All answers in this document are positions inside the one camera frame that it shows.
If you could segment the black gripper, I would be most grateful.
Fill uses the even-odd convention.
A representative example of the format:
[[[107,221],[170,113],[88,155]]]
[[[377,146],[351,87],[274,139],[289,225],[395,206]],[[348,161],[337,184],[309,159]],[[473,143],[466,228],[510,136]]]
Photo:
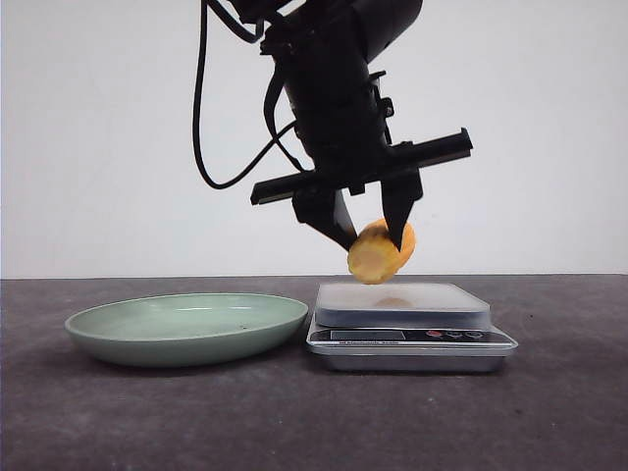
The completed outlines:
[[[473,145],[467,130],[421,143],[394,144],[387,125],[393,104],[380,92],[379,74],[369,70],[370,57],[276,54],[273,59],[265,120],[271,135],[278,136],[274,108],[279,92],[285,91],[295,133],[314,168],[257,183],[252,203],[292,197],[299,223],[349,249],[356,231],[340,189],[381,181],[389,236],[395,247],[401,247],[413,204],[423,196],[418,169],[469,156]],[[315,185],[328,188],[307,188]]]

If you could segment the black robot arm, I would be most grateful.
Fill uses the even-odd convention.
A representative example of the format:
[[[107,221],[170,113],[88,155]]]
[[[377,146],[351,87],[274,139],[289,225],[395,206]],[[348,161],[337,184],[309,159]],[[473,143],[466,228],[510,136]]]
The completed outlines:
[[[245,22],[270,22],[261,52],[275,61],[264,100],[272,138],[281,92],[295,115],[295,133],[311,171],[257,183],[250,199],[289,199],[299,222],[349,249],[357,235],[342,192],[381,185],[389,237],[396,247],[413,203],[423,195],[420,169],[467,157],[467,131],[415,144],[393,144],[386,120],[393,104],[382,96],[369,63],[417,19],[419,1],[307,1],[281,16],[280,1],[237,1]]]

